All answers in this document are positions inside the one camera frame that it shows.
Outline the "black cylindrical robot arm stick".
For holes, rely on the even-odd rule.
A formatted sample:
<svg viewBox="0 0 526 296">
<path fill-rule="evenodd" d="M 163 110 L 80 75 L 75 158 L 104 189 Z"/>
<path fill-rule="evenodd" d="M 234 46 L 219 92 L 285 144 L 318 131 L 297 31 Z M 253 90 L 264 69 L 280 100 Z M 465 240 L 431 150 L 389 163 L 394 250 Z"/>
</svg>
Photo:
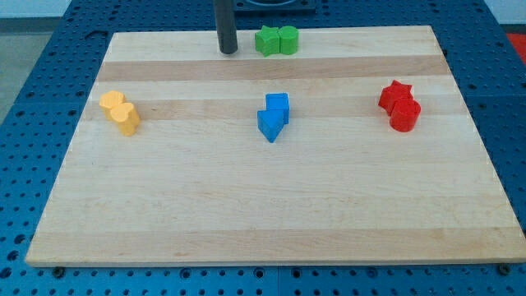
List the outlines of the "black cylindrical robot arm stick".
<svg viewBox="0 0 526 296">
<path fill-rule="evenodd" d="M 233 0 L 213 0 L 213 7 L 219 51 L 223 54 L 236 53 L 238 38 Z"/>
</svg>

